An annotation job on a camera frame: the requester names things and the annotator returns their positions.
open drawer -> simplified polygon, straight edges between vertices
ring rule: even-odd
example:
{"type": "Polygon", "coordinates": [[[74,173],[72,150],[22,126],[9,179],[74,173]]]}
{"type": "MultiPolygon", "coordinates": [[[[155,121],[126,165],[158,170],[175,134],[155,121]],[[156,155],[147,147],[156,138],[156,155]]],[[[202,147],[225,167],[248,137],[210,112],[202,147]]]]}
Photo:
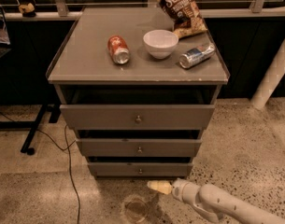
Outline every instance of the open drawer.
{"type": "Polygon", "coordinates": [[[76,130],[202,130],[214,105],[61,105],[76,130]]]}

red soda can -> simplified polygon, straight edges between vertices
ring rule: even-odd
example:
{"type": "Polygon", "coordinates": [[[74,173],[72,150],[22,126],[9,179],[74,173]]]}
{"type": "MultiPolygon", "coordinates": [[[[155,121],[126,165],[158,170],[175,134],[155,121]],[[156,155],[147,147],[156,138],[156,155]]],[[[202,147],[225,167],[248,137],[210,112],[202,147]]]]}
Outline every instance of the red soda can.
{"type": "Polygon", "coordinates": [[[107,49],[114,63],[124,64],[130,60],[130,51],[124,39],[119,35],[113,35],[107,41],[107,49]]]}

soda can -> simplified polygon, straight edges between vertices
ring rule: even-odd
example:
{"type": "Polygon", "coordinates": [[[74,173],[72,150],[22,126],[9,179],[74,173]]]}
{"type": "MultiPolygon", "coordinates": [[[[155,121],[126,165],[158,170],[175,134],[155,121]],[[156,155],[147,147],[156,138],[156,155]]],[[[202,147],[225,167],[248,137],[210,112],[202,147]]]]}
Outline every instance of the soda can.
{"type": "Polygon", "coordinates": [[[205,43],[197,48],[193,48],[179,56],[179,64],[189,69],[200,62],[210,58],[215,54],[216,47],[213,43],[205,43]]]}
{"type": "Polygon", "coordinates": [[[107,49],[114,63],[124,64],[130,60],[130,51],[125,40],[119,35],[113,35],[107,41],[107,49]]]}

black stand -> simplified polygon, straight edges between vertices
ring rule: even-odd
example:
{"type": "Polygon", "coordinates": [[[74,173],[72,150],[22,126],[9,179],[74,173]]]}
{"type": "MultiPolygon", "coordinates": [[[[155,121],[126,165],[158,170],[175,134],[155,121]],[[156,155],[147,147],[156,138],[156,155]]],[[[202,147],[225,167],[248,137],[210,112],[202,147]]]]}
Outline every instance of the black stand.
{"type": "Polygon", "coordinates": [[[27,130],[30,129],[26,140],[21,148],[21,153],[33,155],[35,153],[33,148],[29,148],[31,141],[36,133],[38,125],[47,109],[47,105],[42,105],[35,121],[0,121],[0,130],[27,130]]]}
{"type": "Polygon", "coordinates": [[[48,106],[47,110],[51,112],[49,123],[56,123],[61,115],[60,104],[55,104],[54,107],[48,106]]]}

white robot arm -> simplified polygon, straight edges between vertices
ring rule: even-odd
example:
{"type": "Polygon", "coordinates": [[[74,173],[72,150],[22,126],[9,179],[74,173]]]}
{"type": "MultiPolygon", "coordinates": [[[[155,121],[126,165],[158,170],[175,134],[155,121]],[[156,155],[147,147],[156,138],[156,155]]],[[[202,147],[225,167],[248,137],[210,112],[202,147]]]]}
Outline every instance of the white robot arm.
{"type": "Polygon", "coordinates": [[[148,187],[164,194],[172,193],[176,200],[189,204],[200,216],[212,223],[219,223],[225,214],[242,224],[285,224],[284,219],[243,202],[211,184],[200,187],[178,179],[172,184],[168,181],[150,181],[148,187]]]}

